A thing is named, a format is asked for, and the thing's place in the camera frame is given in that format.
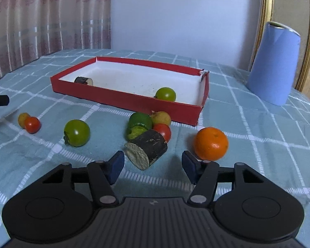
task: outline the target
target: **black robotic gripper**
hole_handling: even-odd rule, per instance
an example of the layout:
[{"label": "black robotic gripper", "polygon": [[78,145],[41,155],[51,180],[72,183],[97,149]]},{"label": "black robotic gripper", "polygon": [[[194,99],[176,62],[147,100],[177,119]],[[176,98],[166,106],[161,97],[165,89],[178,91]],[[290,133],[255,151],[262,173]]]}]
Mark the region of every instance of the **black robotic gripper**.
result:
[{"label": "black robotic gripper", "polygon": [[[198,161],[184,151],[182,167],[196,185],[183,198],[132,198],[119,203],[113,185],[124,166],[109,161],[72,168],[62,163],[12,197],[2,221],[4,248],[302,248],[296,235],[302,205],[244,163],[234,168]],[[214,201],[217,184],[232,190]],[[93,201],[74,190],[88,183]]]}]

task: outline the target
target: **tangerine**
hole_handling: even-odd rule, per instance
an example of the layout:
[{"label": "tangerine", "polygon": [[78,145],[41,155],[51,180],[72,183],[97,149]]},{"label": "tangerine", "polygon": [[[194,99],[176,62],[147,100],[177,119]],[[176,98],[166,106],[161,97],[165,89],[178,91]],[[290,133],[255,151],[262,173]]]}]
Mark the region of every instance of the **tangerine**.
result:
[{"label": "tangerine", "polygon": [[194,152],[202,160],[218,160],[228,149],[228,139],[219,129],[201,129],[194,138]]}]

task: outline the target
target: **white wall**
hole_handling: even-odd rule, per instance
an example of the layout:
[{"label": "white wall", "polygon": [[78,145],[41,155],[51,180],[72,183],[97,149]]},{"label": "white wall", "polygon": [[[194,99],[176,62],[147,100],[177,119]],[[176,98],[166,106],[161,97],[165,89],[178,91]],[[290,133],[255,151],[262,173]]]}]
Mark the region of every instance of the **white wall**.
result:
[{"label": "white wall", "polygon": [[160,51],[247,69],[260,0],[112,0],[112,49]]}]

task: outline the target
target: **curtain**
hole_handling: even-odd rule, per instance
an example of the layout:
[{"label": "curtain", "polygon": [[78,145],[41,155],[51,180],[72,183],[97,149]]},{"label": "curtain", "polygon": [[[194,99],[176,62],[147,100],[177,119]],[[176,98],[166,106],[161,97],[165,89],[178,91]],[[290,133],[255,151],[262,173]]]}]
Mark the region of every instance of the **curtain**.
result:
[{"label": "curtain", "polygon": [[0,0],[0,78],[62,49],[110,48],[110,0]]}]

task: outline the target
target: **ribbed black surface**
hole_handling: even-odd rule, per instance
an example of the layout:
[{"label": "ribbed black surface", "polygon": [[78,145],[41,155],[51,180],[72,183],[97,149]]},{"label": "ribbed black surface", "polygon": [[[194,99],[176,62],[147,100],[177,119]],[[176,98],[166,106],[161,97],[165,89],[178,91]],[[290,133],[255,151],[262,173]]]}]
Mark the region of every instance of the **ribbed black surface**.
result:
[{"label": "ribbed black surface", "polygon": [[102,209],[81,234],[55,244],[19,240],[3,248],[303,248],[296,240],[256,244],[221,229],[206,209],[192,208],[182,198],[126,198]]}]

